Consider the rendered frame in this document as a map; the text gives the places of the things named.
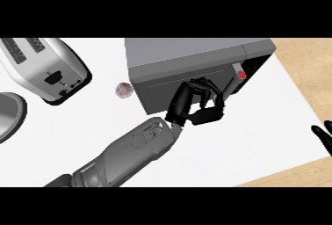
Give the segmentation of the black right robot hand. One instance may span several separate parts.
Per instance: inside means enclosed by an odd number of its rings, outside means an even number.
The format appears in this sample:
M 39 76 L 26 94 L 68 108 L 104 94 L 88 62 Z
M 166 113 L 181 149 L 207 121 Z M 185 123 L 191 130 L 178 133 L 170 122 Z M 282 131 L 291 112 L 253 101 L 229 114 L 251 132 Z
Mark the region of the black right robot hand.
M 324 130 L 319 126 L 313 125 L 312 131 L 324 143 L 327 152 L 330 153 L 330 155 L 332 155 L 332 120 L 325 121 L 325 128 L 327 130 Z

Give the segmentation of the grey microwave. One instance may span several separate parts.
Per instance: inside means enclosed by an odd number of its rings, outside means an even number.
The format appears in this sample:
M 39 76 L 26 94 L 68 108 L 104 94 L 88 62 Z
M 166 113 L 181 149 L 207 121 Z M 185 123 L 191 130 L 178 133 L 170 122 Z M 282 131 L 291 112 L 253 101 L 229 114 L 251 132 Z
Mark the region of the grey microwave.
M 240 92 L 276 50 L 268 38 L 127 38 L 130 82 L 150 114 L 167 110 L 179 85 L 207 78 Z

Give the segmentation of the silver toaster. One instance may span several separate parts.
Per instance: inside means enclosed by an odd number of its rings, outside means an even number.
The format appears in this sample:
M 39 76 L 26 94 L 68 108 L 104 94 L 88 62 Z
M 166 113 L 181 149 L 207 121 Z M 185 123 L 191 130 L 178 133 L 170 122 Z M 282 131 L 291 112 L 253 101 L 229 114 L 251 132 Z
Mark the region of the silver toaster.
M 0 63 L 51 105 L 61 105 L 92 81 L 91 69 L 61 38 L 0 38 Z

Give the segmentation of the grey round pan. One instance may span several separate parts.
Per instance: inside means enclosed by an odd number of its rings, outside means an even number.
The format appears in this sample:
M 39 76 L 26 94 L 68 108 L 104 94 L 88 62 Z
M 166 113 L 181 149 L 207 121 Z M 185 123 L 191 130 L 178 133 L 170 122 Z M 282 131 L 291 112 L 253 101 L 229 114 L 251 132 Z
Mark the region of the grey round pan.
M 0 92 L 0 143 L 15 134 L 27 117 L 27 101 L 14 92 Z

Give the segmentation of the small pinkish grey round object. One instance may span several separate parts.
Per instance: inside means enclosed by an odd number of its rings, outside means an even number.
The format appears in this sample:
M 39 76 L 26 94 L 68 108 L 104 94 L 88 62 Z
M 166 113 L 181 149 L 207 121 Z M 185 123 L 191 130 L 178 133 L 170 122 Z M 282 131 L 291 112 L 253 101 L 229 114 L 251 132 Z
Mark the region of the small pinkish grey round object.
M 129 98 L 135 92 L 133 86 L 129 83 L 120 83 L 116 88 L 116 94 L 120 98 Z

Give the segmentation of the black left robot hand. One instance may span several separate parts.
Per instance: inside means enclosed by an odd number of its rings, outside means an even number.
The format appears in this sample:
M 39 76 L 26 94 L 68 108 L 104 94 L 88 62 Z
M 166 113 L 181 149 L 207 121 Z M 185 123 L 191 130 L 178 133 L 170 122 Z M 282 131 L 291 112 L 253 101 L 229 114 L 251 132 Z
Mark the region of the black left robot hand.
M 189 113 L 194 97 L 200 95 L 200 110 Z M 189 120 L 192 124 L 203 125 L 215 122 L 223 117 L 223 92 L 210 79 L 201 77 L 184 82 L 178 88 L 166 114 L 166 121 L 182 127 Z

